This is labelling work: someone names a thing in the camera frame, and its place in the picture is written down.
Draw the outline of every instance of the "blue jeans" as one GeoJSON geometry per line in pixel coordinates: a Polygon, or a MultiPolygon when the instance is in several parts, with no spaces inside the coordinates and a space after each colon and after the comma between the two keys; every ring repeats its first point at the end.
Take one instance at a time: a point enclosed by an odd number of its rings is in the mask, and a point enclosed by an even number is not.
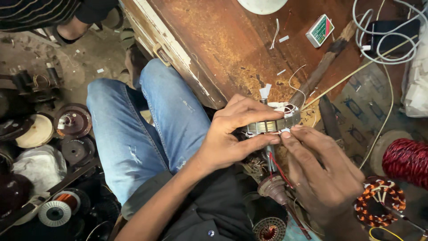
{"type": "Polygon", "coordinates": [[[86,103],[106,183],[122,205],[157,173],[178,172],[211,124],[178,72],[159,59],[142,70],[140,84],[143,93],[105,78],[88,86],[86,103]],[[140,115],[147,109],[155,127],[140,115]]]}

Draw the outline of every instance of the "foot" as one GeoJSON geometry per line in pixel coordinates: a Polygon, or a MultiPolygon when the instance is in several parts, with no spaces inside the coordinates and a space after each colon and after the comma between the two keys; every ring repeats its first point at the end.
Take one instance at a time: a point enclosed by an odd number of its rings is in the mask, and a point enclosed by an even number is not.
{"type": "Polygon", "coordinates": [[[138,83],[141,71],[147,63],[147,59],[137,47],[129,48],[126,51],[125,66],[129,71],[129,75],[134,86],[136,82],[138,83]]]}
{"type": "Polygon", "coordinates": [[[65,25],[58,25],[56,30],[58,31],[58,34],[64,39],[74,40],[83,36],[90,27],[91,24],[85,24],[77,19],[76,16],[74,16],[69,23],[65,25]]]}

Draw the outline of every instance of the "dirt floor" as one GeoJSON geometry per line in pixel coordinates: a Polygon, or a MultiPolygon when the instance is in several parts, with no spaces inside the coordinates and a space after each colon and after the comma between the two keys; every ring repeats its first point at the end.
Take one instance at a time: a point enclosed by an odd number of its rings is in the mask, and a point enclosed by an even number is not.
{"type": "MultiPolygon", "coordinates": [[[[74,44],[60,48],[44,44],[24,33],[0,33],[0,74],[10,74],[11,68],[18,69],[20,66],[27,69],[30,76],[48,76],[46,63],[51,62],[63,81],[62,97],[55,102],[55,110],[66,103],[86,104],[90,82],[96,78],[118,79],[125,69],[125,51],[120,44],[122,29],[104,28],[101,32],[90,29],[74,44]]],[[[0,87],[15,88],[10,80],[1,80],[0,87]]]]}

